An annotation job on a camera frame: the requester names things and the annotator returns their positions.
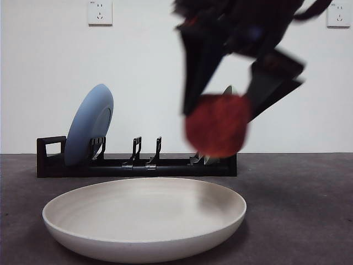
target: gray table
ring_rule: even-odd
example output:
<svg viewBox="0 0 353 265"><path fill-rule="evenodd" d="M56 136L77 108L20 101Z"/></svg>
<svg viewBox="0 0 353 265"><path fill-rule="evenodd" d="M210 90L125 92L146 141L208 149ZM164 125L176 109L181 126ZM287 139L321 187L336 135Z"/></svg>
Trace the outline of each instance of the gray table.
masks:
<svg viewBox="0 0 353 265"><path fill-rule="evenodd" d="M35 155L2 155L1 264L112 264L62 247L41 211L64 192L115 179L37 179ZM353 264L353 154L240 154L237 178L196 179L239 192L245 220L220 246L161 264Z"/></svg>

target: blue plate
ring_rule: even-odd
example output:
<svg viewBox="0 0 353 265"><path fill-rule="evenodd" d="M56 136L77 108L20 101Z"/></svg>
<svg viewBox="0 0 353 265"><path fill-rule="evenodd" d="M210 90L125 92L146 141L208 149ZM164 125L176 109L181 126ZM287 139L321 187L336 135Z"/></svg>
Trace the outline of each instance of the blue plate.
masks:
<svg viewBox="0 0 353 265"><path fill-rule="evenodd" d="M85 97L73 118L65 145L65 165L74 166L89 158L89 141L105 137L113 115L113 95L99 84Z"/></svg>

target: electrical outlet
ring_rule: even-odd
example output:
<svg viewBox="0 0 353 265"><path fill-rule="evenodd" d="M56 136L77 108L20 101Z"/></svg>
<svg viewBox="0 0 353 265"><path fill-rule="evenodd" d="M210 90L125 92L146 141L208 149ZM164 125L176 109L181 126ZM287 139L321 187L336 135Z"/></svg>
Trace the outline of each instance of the electrical outlet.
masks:
<svg viewBox="0 0 353 265"><path fill-rule="evenodd" d="M113 25L113 0L90 0L88 25Z"/></svg>
<svg viewBox="0 0 353 265"><path fill-rule="evenodd" d="M327 11L328 28L349 28L352 17L352 3L349 1L332 1Z"/></svg>

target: white wall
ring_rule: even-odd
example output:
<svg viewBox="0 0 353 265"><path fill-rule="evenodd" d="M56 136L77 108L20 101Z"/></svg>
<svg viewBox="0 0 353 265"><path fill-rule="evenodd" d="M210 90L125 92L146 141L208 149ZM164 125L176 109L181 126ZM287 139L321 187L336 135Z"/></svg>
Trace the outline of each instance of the white wall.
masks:
<svg viewBox="0 0 353 265"><path fill-rule="evenodd" d="M114 0L113 27L89 27L88 0L2 1L1 153L33 153L37 137L67 135L98 83L115 109L107 152L189 152L180 115L183 50L172 0ZM281 46L308 62L306 83L251 124L244 152L353 152L353 34L325 15L293 25ZM229 56L208 92L244 92L251 61Z"/></svg>

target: bowl rim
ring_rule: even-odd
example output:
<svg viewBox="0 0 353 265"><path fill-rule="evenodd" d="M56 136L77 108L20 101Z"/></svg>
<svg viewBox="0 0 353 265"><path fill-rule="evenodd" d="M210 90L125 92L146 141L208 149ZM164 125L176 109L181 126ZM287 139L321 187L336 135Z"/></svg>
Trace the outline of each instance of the bowl rim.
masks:
<svg viewBox="0 0 353 265"><path fill-rule="evenodd" d="M107 238L98 238L98 237L90 237L90 236L86 236L86 235L81 235L81 234L78 234L78 233L75 233L75 232L70 232L66 229L63 229L63 228L60 228L59 226L53 224L51 221L48 220L48 218L46 217L46 209L48 207L50 207L50 204L53 203L55 200L59 199L60 197L68 194L68 193L73 193L79 189L86 189L88 187L91 187L91 186L97 186L97 185L102 185L102 184L106 184L106 183L111 183L111 182L119 182L119 181L136 181L136 180L139 180L139 179L143 179L143 180L149 180L149 179L173 179L173 180L184 180L184 181L196 181L196 182L203 182L203 183L208 183L208 184L212 184L212 185L216 185L216 186L219 186L223 189L228 189L229 191L231 191L232 193L234 193L239 199L240 201L243 203L243 211L241 212L241 214L236 217L234 220L232 220L230 222L230 224L227 224L227 225L224 225L222 228L219 228L219 229L214 229L210 232L207 232L207 233L201 233L199 235L194 235L194 236L189 236L189 237L181 237L181 238L171 238L171 239L167 239L167 240L158 240L158 239L155 239L155 240L122 240L122 239L119 239L119 240L114 240L114 239L107 239ZM100 183L96 183L96 184L91 184L91 185L87 185L87 186L84 186L84 187L80 187L80 188L77 188L77 189L73 189L73 190L70 190L69 192L65 192L55 198L53 198L52 200L50 200L43 208L42 210L42 218L45 222L46 225L48 225L49 227L63 233L63 234L66 234L66 235L69 235L69 236L73 236L73 237L77 237L77 238L80 238L80 239L85 239L85 240L91 240L91 241L99 241L99 242L109 242L109 243L132 243L132 244L137 244L137 243L160 243L160 242L171 242L171 241L180 241L180 240L188 240L188 239L195 239L197 237L201 237L201 236L206 236L206 235L210 235L210 234L214 234L214 233L217 233L219 231L222 231L222 230L225 230L227 229L228 227L234 225L235 223L237 223L239 220L242 222L242 219L244 218L245 216L245 212L247 210L247 203L245 201L245 199L239 194L237 193L236 191L234 191L233 189L230 189L228 187L225 187L223 185L220 185L220 184L217 184L217 183L214 183L214 182L208 182L208 181L201 181L199 179L190 179L190 178L169 178L169 177L149 177L149 178L144 178L144 177L137 177L137 178L128 178L128 179L118 179L118 180L115 180L115 181L107 181L107 182L100 182Z"/></svg>

